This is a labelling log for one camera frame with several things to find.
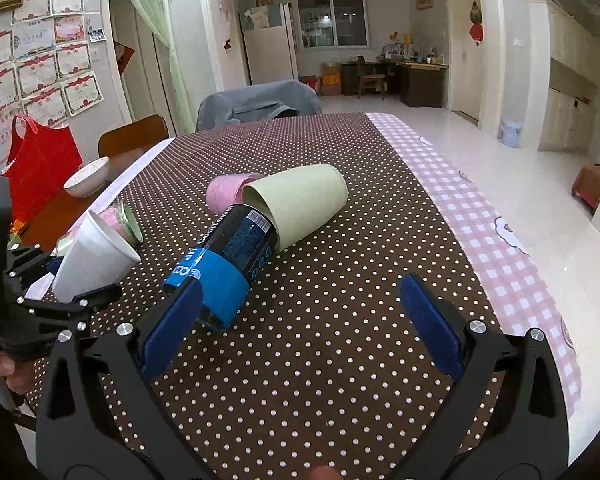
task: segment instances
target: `white refrigerator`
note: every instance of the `white refrigerator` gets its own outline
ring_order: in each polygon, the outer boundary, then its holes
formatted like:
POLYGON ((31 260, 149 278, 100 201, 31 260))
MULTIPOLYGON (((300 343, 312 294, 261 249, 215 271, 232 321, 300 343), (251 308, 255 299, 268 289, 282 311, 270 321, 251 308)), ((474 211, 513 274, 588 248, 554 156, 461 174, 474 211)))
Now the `white refrigerator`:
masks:
POLYGON ((254 85, 298 79, 290 6, 280 4, 280 16, 277 7, 267 7, 266 23, 268 22, 269 27, 255 28, 263 24, 262 20, 250 18, 246 18, 246 21, 253 22, 248 25, 251 30, 246 30, 248 27, 243 26, 244 47, 251 84, 254 85))

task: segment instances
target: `blue trash bin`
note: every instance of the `blue trash bin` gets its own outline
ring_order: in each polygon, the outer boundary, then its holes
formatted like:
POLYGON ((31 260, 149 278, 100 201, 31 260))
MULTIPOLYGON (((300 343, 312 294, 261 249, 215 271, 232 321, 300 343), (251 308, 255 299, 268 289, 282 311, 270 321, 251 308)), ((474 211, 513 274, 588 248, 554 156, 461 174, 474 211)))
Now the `blue trash bin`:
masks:
POLYGON ((522 133, 522 123, 514 121, 502 121, 500 125, 502 130, 502 143, 510 148, 517 148, 520 145, 520 134, 522 133))

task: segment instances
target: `window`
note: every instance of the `window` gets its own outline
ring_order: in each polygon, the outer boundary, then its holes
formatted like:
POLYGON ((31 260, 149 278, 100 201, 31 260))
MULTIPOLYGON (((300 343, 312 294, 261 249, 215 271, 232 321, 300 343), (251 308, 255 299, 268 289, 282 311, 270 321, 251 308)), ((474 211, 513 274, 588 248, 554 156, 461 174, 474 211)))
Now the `window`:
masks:
POLYGON ((298 0, 302 46, 368 46, 365 0, 298 0))

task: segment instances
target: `gray chair cover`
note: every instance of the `gray chair cover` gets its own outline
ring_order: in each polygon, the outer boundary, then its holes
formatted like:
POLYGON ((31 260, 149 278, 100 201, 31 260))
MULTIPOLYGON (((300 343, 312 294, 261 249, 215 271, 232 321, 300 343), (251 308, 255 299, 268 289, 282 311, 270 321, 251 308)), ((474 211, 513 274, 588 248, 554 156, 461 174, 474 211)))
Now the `gray chair cover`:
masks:
POLYGON ((200 105, 196 130, 321 113, 320 99, 313 89, 299 81, 279 81, 210 95, 200 105))

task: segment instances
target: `pink checkered tablecloth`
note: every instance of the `pink checkered tablecloth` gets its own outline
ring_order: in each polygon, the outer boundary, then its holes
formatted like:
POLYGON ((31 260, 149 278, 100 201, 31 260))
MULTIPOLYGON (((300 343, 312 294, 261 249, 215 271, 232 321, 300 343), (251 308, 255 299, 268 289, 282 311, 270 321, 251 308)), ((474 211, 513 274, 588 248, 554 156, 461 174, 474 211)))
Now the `pink checkered tablecloth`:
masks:
POLYGON ((504 333, 529 328, 546 334, 562 381, 569 416, 580 399, 580 367, 554 298, 515 234, 462 171, 400 119, 368 114, 429 193, 474 267, 504 333))

